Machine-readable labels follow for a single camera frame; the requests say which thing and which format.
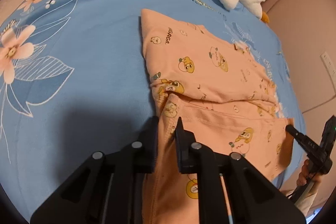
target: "sleeve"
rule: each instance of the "sleeve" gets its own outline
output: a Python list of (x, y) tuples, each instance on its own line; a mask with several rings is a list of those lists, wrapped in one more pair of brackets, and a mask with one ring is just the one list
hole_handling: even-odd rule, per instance
[[(282, 192), (285, 196), (290, 195), (293, 193), (294, 190), (287, 191), (287, 192)], [(308, 211), (311, 207), (311, 205), (314, 202), (314, 199), (316, 198), (317, 193), (315, 194), (309, 194), (305, 199), (303, 199), (299, 204), (296, 205), (296, 207), (304, 214), (306, 217), (308, 214)]]

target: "cartoon print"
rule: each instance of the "cartoon print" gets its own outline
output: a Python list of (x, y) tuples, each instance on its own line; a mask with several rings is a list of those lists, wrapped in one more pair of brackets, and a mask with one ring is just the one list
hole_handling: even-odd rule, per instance
[(242, 70), (242, 69), (241, 69), (240, 71), (241, 71), (241, 74), (243, 75), (244, 82), (247, 82), (247, 79), (246, 79), (245, 73), (243, 72), (243, 70)]
[(193, 23), (188, 23), (188, 22), (187, 22), (187, 25), (188, 25), (188, 26), (189, 26), (189, 24), (190, 24), (192, 27), (194, 27), (195, 30), (197, 30), (196, 25), (194, 25)]
[(277, 145), (277, 155), (280, 154), (280, 151), (281, 151), (281, 143)]
[(211, 47), (209, 56), (216, 67), (220, 67), (223, 71), (228, 72), (228, 64), (223, 55), (218, 51), (218, 48)]
[(266, 81), (264, 81), (262, 79), (261, 83), (259, 84), (259, 87), (260, 87), (261, 91), (265, 92), (268, 95), (268, 84), (267, 84)]
[(180, 58), (179, 59), (179, 65), (178, 68), (180, 69), (180, 71), (183, 72), (188, 72), (188, 73), (193, 73), (195, 70), (195, 65), (194, 62), (189, 58), (189, 57), (185, 57), (185, 58)]
[(152, 37), (151, 42), (154, 44), (160, 44), (161, 43), (161, 38), (160, 37)]
[(241, 52), (242, 54), (245, 53), (245, 51), (244, 51), (244, 47), (242, 47), (241, 44), (238, 44), (237, 42), (235, 42), (235, 43), (233, 44), (233, 46), (234, 46), (234, 48), (235, 48), (236, 51)]
[(189, 103), (192, 104), (192, 105), (195, 105), (195, 106), (203, 107), (205, 109), (214, 110), (212, 102), (205, 101), (207, 95), (204, 92), (201, 91), (201, 85), (199, 85), (199, 87), (197, 89), (202, 94), (201, 98), (200, 99), (191, 99), (189, 101)]
[(254, 91), (254, 92), (253, 92), (253, 95), (252, 95), (252, 96), (250, 96), (250, 97), (248, 97), (247, 99), (248, 99), (248, 100), (252, 100), (252, 99), (254, 98), (254, 96), (255, 96), (255, 94), (256, 94), (256, 93), (257, 93), (257, 92), (256, 92), (256, 91)]
[(164, 86), (161, 86), (159, 88), (159, 94), (164, 93), (166, 91), (173, 91), (173, 92), (180, 93), (180, 94), (184, 93), (184, 87), (179, 81), (162, 79), (161, 83), (164, 84)]
[(188, 175), (189, 182), (187, 183), (186, 186), (186, 192), (188, 197), (192, 199), (198, 199), (198, 184), (197, 184), (197, 179), (191, 179)]
[(272, 140), (272, 131), (268, 131), (267, 133), (267, 142), (270, 142)]
[(161, 72), (158, 72), (157, 74), (155, 74), (154, 76), (151, 77), (151, 82), (153, 82), (154, 80), (157, 80), (161, 77)]
[(182, 31), (182, 30), (180, 30), (180, 33), (181, 33), (182, 35), (188, 36), (187, 33), (184, 32), (184, 31)]
[(232, 152), (238, 152), (243, 157), (250, 150), (250, 142), (253, 137), (254, 130), (250, 127), (246, 128), (241, 134), (238, 135), (235, 142), (229, 142)]
[(174, 118), (177, 115), (177, 105), (168, 101), (165, 105), (163, 113), (169, 118)]
[(257, 111), (260, 117), (263, 116), (263, 109), (260, 106), (257, 106)]
[(275, 113), (276, 113), (276, 109), (275, 106), (268, 108), (268, 113), (271, 114), (274, 118), (276, 117)]

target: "bed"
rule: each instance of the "bed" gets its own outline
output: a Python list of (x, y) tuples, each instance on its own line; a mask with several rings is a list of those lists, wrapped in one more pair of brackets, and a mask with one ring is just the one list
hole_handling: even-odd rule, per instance
[[(11, 84), (0, 78), (0, 183), (28, 221), (88, 155), (118, 151), (154, 115), (141, 51), (143, 8), (246, 42), (276, 83), (283, 115), (305, 132), (281, 43), (241, 4), (228, 12), (219, 0), (28, 2), (0, 0), (0, 31), (14, 24), (20, 35), (22, 26), (36, 26), (29, 37), (33, 54), (15, 62)], [(277, 187), (301, 155), (294, 143), (290, 166), (273, 181)]]

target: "pink garment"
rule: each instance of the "pink garment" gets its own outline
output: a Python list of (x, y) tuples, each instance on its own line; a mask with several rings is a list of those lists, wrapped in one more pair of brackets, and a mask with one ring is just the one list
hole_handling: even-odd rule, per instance
[(241, 153), (269, 180), (285, 170), (293, 146), (285, 126), (293, 120), (276, 117), (276, 86), (245, 43), (232, 45), (204, 26), (146, 9), (142, 35), (160, 117), (157, 166), (143, 188), (144, 223), (198, 223), (196, 175), (177, 169), (179, 117), (198, 142), (218, 153)]

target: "human hand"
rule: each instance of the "human hand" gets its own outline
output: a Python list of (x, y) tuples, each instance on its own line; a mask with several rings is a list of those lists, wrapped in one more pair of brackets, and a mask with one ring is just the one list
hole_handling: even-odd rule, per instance
[(317, 193), (318, 188), (320, 187), (322, 183), (323, 175), (321, 173), (317, 173), (316, 175), (315, 173), (310, 174), (308, 171), (308, 164), (309, 164), (309, 160), (305, 160), (301, 168), (301, 173), (299, 174), (299, 178), (296, 181), (296, 184), (298, 186), (303, 186), (307, 183), (307, 178), (312, 179), (312, 181), (315, 182), (315, 184), (309, 191), (309, 194), (315, 194)]

